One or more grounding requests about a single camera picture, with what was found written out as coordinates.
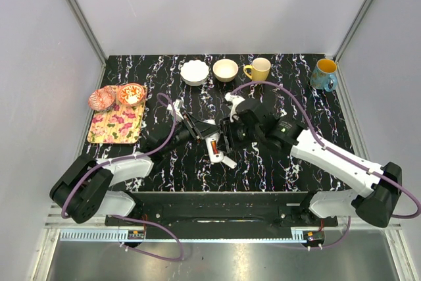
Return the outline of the white remote control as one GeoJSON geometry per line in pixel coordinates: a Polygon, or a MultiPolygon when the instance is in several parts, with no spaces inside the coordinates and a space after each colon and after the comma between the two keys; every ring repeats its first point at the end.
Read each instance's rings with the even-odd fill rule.
{"type": "MultiPolygon", "coordinates": [[[[216,125],[216,122],[213,119],[205,120],[205,122],[208,122],[208,123],[211,123],[211,124],[215,124],[216,125]]],[[[209,158],[210,158],[210,161],[211,161],[212,164],[214,164],[214,163],[221,163],[222,160],[223,160],[223,158],[225,157],[224,156],[224,152],[221,151],[221,150],[219,150],[219,148],[218,148],[218,141],[219,140],[220,140],[220,132],[214,133],[211,136],[205,138],[205,143],[206,143],[206,146],[207,146],[207,151],[208,151],[209,158]],[[217,150],[218,150],[218,154],[216,154],[216,155],[212,152],[211,141],[215,141],[216,142],[216,146],[217,146],[217,150]]]]}

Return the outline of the white battery cover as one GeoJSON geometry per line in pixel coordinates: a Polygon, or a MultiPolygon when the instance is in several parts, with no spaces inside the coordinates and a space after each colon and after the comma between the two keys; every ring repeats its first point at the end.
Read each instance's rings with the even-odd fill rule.
{"type": "Polygon", "coordinates": [[[229,157],[225,156],[222,160],[222,162],[230,167],[231,169],[234,169],[237,166],[237,163],[235,161],[233,161],[232,159],[230,159],[229,157]]]}

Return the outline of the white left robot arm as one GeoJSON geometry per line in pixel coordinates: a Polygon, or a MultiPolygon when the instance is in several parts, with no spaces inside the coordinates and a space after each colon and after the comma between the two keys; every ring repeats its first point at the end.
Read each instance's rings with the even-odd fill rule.
{"type": "Polygon", "coordinates": [[[143,215],[138,202],[129,192],[114,192],[110,188],[132,178],[148,176],[169,151],[217,132],[215,121],[200,121],[184,114],[181,123],[156,127],[141,151],[132,155],[102,161],[80,155],[52,187],[49,197],[62,208],[64,218],[78,224],[95,215],[119,215],[126,224],[135,225],[143,215]]]}

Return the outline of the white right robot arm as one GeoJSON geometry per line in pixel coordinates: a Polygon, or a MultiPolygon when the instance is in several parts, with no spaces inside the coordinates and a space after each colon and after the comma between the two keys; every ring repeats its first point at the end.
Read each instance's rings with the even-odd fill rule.
{"type": "Polygon", "coordinates": [[[309,193],[299,209],[302,223],[313,226],[322,218],[358,216],[372,226],[388,226],[401,196],[399,165],[382,166],[357,157],[301,123],[275,117],[255,99],[227,93],[225,100],[230,114],[221,120],[220,129],[227,152],[257,143],[317,166],[349,186],[345,191],[309,193]]]}

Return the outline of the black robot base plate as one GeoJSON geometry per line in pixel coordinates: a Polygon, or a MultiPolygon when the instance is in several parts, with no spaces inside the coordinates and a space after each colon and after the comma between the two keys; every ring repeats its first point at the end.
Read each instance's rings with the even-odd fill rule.
{"type": "Polygon", "coordinates": [[[338,220],[320,220],[300,206],[308,194],[292,192],[139,192],[134,218],[156,222],[172,233],[181,229],[216,232],[257,232],[270,237],[286,228],[324,225],[335,228],[338,220]]]}

